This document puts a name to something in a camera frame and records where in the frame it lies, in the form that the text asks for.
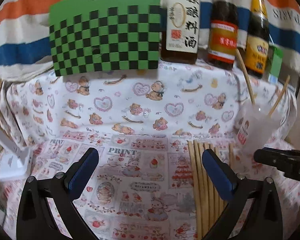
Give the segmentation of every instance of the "tablecloth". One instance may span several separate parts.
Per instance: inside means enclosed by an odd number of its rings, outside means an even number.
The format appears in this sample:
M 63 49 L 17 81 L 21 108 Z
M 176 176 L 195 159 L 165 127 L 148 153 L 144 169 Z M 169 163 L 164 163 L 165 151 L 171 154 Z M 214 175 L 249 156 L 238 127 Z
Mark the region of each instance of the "tablecloth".
M 198 139 L 220 148 L 228 163 L 228 143 L 233 139 L 203 139 L 201 136 L 170 137 L 65 131 L 59 138 L 34 146 L 31 174 L 37 179 L 52 178 L 78 161 L 89 147 L 99 152 L 99 164 L 74 205 L 100 239 L 193 239 L 196 216 L 193 177 L 187 140 Z M 290 149 L 282 140 L 269 147 Z M 300 205 L 300 182 L 283 177 L 274 168 L 255 163 L 234 147 L 234 171 L 251 179 L 272 176 L 282 207 L 285 238 L 296 228 Z M 16 237 L 16 217 L 25 180 L 0 183 L 0 198 L 7 202 L 3 228 Z M 59 230 L 70 236 L 52 199 L 48 199 Z M 232 236 L 244 223 L 247 203 Z
M 256 103 L 273 105 L 282 85 L 251 78 Z M 4 82 L 0 122 L 22 146 L 55 138 L 61 131 L 123 135 L 233 136 L 241 105 L 250 100 L 242 72 L 159 62 L 157 70 L 94 72 L 56 77 L 48 71 L 24 83 Z M 285 93 L 277 110 L 285 138 L 297 116 L 296 99 Z

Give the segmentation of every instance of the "screw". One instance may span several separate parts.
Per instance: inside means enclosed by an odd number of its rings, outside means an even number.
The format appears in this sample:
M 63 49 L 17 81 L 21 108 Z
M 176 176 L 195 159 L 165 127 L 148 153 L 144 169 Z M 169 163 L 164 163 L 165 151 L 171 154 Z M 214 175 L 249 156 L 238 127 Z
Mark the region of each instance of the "screw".
M 58 173 L 56 174 L 56 178 L 57 178 L 57 179 L 61 179 L 64 175 L 65 175 L 64 172 L 58 172 Z
M 245 179 L 246 178 L 246 176 L 244 176 L 240 173 L 237 173 L 237 177 L 238 177 L 238 179 Z
M 270 177 L 266 178 L 266 182 L 268 182 L 269 184 L 273 183 L 273 179 L 271 179 Z
M 30 176 L 28 179 L 27 179 L 27 182 L 32 182 L 34 180 L 34 176 Z

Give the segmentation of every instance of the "blue stripe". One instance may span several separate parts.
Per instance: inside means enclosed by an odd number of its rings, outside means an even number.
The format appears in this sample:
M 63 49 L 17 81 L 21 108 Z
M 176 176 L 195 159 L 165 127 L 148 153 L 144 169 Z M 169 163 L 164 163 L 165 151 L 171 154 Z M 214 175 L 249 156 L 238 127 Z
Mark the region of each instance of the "blue stripe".
M 201 2 L 200 28 L 210 28 L 210 14 L 212 3 Z M 161 11 L 162 22 L 166 18 L 166 11 Z M 238 8 L 239 29 L 247 31 L 249 25 L 250 11 Z M 300 34 L 292 30 L 282 30 L 270 24 L 270 34 L 275 44 L 293 49 L 300 53 Z M 31 43 L 4 44 L 0 47 L 0 65 L 34 64 L 45 56 L 50 55 L 49 38 L 43 38 Z
M 200 6 L 200 29 L 210 28 L 210 14 L 212 4 L 201 2 Z M 246 8 L 238 8 L 239 29 L 248 30 L 250 11 Z M 275 44 L 282 47 L 293 49 L 300 53 L 300 33 L 293 30 L 283 30 L 272 24 L 269 25 L 270 34 Z
M 31 43 L 4 44 L 0 46 L 0 65 L 34 64 L 51 55 L 49 38 Z

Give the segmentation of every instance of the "black and green checkered board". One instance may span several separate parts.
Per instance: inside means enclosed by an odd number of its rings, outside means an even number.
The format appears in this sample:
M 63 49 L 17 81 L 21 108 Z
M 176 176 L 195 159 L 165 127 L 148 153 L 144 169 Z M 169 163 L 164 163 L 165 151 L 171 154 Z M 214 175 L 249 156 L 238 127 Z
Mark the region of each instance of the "black and green checkered board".
M 160 0 L 63 0 L 50 10 L 57 76 L 156 69 Z

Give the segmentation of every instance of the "yellow label bottle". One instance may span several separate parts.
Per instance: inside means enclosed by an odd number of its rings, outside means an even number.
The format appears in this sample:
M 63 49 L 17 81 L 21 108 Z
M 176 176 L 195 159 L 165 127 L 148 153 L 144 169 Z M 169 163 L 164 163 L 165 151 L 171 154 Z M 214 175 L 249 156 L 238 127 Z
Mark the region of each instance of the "yellow label bottle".
M 261 78 L 269 49 L 269 22 L 264 0 L 251 0 L 251 14 L 244 64 L 247 72 Z

